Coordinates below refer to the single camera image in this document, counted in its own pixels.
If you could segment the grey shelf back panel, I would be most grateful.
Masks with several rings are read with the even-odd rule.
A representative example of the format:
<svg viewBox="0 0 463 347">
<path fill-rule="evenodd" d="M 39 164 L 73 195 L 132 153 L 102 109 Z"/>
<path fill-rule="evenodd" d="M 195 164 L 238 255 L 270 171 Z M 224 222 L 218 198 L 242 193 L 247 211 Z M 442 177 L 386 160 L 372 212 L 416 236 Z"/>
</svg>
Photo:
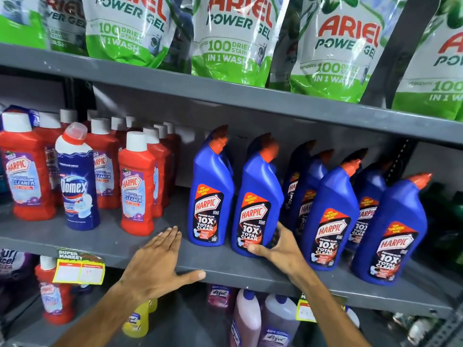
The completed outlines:
<svg viewBox="0 0 463 347">
<path fill-rule="evenodd" d="M 396 135 L 350 128 L 330 123 L 312 122 L 259 110 L 195 101 L 161 93 L 94 84 L 97 110 L 101 116 L 134 116 L 143 127 L 172 122 L 181 136 L 181 157 L 176 185 L 190 187 L 193 160 L 209 133 L 228 125 L 227 149 L 236 187 L 241 184 L 247 148 L 256 137 L 271 133 L 279 144 L 273 160 L 282 182 L 293 150 L 308 140 L 316 140 L 311 154 L 334 149 L 328 163 L 331 169 L 361 148 L 368 148 L 364 167 L 377 160 L 393 160 L 406 139 Z"/>
</svg>

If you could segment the pink label cleaner bottle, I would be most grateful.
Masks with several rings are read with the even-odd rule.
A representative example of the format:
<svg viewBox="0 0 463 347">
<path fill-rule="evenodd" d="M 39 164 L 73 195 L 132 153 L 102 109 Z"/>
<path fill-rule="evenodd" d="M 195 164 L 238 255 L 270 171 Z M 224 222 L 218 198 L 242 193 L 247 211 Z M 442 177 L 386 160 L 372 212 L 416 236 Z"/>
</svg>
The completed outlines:
<svg viewBox="0 0 463 347">
<path fill-rule="evenodd" d="M 208 286 L 207 303 L 217 309 L 228 309 L 232 298 L 232 288 L 210 284 Z"/>
</svg>

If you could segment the grey metal shelf board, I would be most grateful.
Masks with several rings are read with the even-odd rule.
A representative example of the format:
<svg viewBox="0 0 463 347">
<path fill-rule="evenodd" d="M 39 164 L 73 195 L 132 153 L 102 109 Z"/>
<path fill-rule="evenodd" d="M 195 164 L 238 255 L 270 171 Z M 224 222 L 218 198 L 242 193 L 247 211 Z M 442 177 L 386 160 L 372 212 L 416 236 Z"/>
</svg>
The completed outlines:
<svg viewBox="0 0 463 347">
<path fill-rule="evenodd" d="M 175 225 L 183 233 L 178 272 L 203 269 L 207 283 L 300 296 L 300 291 L 274 265 L 262 258 L 237 254 L 229 240 L 219 247 L 192 244 L 186 232 L 188 198 L 189 189 L 178 187 L 162 218 L 155 220 L 154 233 Z M 66 226 L 62 210 L 48 221 L 23 221 L 14 216 L 12 204 L 2 204 L 0 247 L 53 257 L 57 256 L 58 248 L 67 248 L 100 256 L 108 267 L 125 268 L 148 238 L 122 230 L 120 209 L 102 210 L 100 215 L 97 228 L 75 231 Z M 412 260 L 392 286 L 376 286 L 360 280 L 343 261 L 334 270 L 317 275 L 333 294 L 345 297 L 347 305 L 404 314 L 445 318 L 457 306 L 457 298 L 463 292 L 462 279 Z"/>
<path fill-rule="evenodd" d="M 463 146 L 463 122 L 0 42 L 0 65 Z"/>
</svg>

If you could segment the mauve liquid cleaner bottle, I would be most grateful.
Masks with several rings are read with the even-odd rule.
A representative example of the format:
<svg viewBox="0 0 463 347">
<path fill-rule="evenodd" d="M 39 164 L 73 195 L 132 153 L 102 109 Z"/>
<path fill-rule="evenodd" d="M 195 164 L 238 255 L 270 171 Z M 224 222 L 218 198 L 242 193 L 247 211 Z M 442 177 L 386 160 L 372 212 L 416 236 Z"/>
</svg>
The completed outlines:
<svg viewBox="0 0 463 347">
<path fill-rule="evenodd" d="M 297 305 L 291 298 L 269 294 L 264 302 L 258 347 L 289 347 L 300 324 L 296 313 Z"/>
</svg>

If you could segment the black shelf upright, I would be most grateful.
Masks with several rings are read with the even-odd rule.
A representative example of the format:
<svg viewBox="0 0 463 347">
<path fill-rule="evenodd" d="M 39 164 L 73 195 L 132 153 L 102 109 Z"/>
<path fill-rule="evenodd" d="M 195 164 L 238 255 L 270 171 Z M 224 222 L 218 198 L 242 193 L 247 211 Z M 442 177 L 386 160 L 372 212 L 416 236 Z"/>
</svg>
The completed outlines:
<svg viewBox="0 0 463 347">
<path fill-rule="evenodd" d="M 379 58 L 372 78 L 360 101 L 363 105 L 391 109 L 397 87 L 420 39 L 439 6 L 440 0 L 408 0 Z M 374 162 L 391 162 L 384 174 L 387 186 L 400 179 L 418 140 L 400 134 L 387 134 Z"/>
</svg>

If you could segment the red white-capped single bottle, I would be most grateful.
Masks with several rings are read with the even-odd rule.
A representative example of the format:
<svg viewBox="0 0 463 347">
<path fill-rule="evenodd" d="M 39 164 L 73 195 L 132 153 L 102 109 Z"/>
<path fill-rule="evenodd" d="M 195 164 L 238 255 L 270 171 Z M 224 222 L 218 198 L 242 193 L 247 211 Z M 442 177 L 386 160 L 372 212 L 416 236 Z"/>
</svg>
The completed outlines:
<svg viewBox="0 0 463 347">
<path fill-rule="evenodd" d="M 50 324 L 64 325 L 74 319 L 74 295 L 71 284 L 53 283 L 56 262 L 54 257 L 41 255 L 34 272 L 43 303 L 43 317 Z"/>
</svg>

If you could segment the person's right hand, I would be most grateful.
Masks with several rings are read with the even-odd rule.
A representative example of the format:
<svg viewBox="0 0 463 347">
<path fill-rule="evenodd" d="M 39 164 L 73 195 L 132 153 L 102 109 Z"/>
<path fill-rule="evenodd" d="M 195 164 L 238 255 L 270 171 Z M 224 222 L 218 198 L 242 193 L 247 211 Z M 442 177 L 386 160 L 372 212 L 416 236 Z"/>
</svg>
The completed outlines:
<svg viewBox="0 0 463 347">
<path fill-rule="evenodd" d="M 275 257 L 269 261 L 286 274 L 295 286 L 298 286 L 298 280 L 309 270 L 309 266 L 298 247 L 292 231 L 279 221 L 276 226 L 276 233 L 279 238 L 276 245 L 271 248 L 275 253 Z"/>
</svg>

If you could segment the person's left forearm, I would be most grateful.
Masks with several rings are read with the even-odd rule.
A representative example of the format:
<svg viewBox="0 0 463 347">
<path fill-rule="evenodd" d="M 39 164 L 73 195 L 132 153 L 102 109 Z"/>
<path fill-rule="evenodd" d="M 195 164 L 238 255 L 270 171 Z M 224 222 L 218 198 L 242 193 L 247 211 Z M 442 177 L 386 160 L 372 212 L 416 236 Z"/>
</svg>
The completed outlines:
<svg viewBox="0 0 463 347">
<path fill-rule="evenodd" d="M 51 347 L 105 347 L 136 308 L 147 300 L 133 288 L 117 282 Z"/>
</svg>

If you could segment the blue angled-neck cleaner bottle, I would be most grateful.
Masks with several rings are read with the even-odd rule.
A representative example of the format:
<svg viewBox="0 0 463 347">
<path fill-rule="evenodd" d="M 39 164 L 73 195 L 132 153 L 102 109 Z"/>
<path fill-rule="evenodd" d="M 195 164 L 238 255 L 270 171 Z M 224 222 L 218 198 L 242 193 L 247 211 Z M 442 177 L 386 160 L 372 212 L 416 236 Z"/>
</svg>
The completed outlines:
<svg viewBox="0 0 463 347">
<path fill-rule="evenodd" d="M 266 133 L 260 138 L 260 148 L 243 168 L 231 228 L 231 248 L 245 257 L 257 258 L 248 251 L 249 245 L 268 246 L 277 228 L 284 195 L 271 162 L 278 151 L 278 143 Z"/>
</svg>

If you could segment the group of red cleaner bottles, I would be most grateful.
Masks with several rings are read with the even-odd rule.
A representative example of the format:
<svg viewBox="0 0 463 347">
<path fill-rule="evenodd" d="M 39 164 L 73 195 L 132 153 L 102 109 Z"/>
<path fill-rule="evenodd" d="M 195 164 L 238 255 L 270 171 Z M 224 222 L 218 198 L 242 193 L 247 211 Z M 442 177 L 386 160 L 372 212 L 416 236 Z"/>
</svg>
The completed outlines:
<svg viewBox="0 0 463 347">
<path fill-rule="evenodd" d="M 48 221 L 56 215 L 46 143 L 24 113 L 1 115 L 0 159 L 14 200 L 14 215 L 23 221 Z"/>
</svg>

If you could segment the dark blue white-shouldered cleaner bottle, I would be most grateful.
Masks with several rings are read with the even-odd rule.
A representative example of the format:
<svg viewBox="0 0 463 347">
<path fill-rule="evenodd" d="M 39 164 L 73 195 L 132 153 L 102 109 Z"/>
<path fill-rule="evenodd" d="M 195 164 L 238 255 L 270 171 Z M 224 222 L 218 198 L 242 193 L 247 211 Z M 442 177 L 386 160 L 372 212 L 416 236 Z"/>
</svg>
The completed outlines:
<svg viewBox="0 0 463 347">
<path fill-rule="evenodd" d="M 100 225 L 94 151 L 86 144 L 87 127 L 71 123 L 55 143 L 66 225 L 78 231 Z"/>
</svg>

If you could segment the person's right forearm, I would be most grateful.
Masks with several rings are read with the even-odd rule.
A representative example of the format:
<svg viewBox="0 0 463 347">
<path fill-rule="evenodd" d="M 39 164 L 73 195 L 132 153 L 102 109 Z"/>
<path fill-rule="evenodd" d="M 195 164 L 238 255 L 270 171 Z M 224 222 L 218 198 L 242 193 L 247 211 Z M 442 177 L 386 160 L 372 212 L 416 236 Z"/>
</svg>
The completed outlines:
<svg viewBox="0 0 463 347">
<path fill-rule="evenodd" d="M 371 347 L 311 268 L 305 266 L 288 277 L 304 293 L 327 347 Z"/>
</svg>

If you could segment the white plastic bottle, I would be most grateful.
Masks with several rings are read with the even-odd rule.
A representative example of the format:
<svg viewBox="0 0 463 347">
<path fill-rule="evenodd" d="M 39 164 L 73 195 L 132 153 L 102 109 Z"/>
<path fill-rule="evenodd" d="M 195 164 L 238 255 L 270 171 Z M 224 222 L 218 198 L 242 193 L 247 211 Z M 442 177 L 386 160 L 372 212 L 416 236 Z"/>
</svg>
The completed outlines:
<svg viewBox="0 0 463 347">
<path fill-rule="evenodd" d="M 354 323 L 357 329 L 360 329 L 360 320 L 356 313 L 349 306 L 345 306 L 345 313 L 348 315 L 350 320 Z"/>
</svg>

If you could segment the purple detergent pouch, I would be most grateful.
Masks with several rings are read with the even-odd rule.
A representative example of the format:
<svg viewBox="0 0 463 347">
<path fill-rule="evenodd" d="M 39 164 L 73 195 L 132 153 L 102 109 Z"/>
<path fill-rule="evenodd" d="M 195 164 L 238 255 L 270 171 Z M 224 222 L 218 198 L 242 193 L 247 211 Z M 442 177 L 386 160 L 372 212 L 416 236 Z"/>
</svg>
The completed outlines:
<svg viewBox="0 0 463 347">
<path fill-rule="evenodd" d="M 33 272 L 37 256 L 28 252 L 0 248 L 0 281 L 20 281 Z"/>
</svg>

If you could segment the person's left hand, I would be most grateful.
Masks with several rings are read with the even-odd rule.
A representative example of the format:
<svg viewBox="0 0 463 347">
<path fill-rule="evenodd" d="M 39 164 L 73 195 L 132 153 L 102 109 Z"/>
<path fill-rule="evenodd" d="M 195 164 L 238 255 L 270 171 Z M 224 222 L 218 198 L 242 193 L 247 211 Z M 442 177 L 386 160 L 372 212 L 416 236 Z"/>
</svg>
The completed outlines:
<svg viewBox="0 0 463 347">
<path fill-rule="evenodd" d="M 173 288 L 173 276 L 181 241 L 177 226 L 157 234 L 136 251 L 119 282 L 148 300 L 177 290 Z"/>
</svg>

